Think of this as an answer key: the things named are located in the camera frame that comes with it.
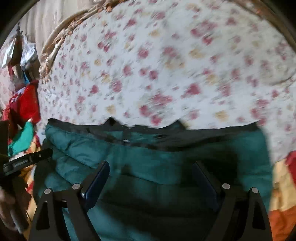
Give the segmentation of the person's left hand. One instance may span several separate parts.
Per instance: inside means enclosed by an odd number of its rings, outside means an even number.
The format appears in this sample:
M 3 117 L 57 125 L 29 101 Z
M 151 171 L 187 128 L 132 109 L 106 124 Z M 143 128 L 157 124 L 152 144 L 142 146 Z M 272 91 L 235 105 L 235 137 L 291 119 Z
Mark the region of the person's left hand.
M 13 205 L 16 201 L 20 202 L 20 209 L 22 213 L 26 214 L 31 200 L 30 193 L 27 192 L 28 185 L 16 185 L 16 198 L 8 194 L 3 187 L 1 187 L 1 220 L 4 225 L 12 231 L 17 231 L 16 224 L 12 217 Z

